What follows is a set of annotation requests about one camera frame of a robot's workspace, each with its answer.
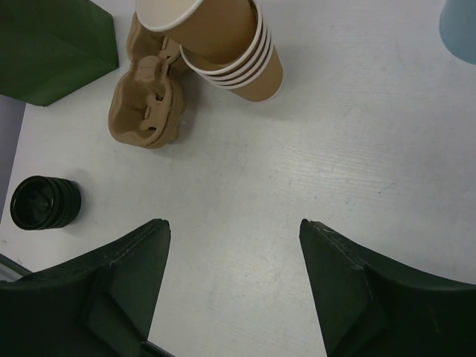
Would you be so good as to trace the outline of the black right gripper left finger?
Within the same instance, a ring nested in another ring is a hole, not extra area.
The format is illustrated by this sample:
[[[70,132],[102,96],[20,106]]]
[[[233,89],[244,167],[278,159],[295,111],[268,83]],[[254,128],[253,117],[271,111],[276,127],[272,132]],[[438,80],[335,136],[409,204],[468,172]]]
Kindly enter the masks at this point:
[[[2,356],[168,356],[149,332],[170,250],[168,221],[1,282]]]

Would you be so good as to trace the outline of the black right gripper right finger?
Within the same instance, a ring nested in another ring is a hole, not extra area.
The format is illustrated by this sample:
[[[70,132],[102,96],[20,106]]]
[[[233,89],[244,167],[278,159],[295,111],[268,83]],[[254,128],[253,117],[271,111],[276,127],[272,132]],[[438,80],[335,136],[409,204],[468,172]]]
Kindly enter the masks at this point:
[[[474,356],[475,285],[365,248],[321,222],[300,224],[328,356]]]

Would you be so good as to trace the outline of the green and brown paper bag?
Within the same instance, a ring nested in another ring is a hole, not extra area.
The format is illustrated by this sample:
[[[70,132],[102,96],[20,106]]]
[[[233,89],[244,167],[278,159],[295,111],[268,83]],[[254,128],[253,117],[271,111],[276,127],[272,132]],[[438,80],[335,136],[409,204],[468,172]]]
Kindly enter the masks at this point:
[[[1,2],[4,96],[49,106],[118,66],[113,17],[94,2]]]

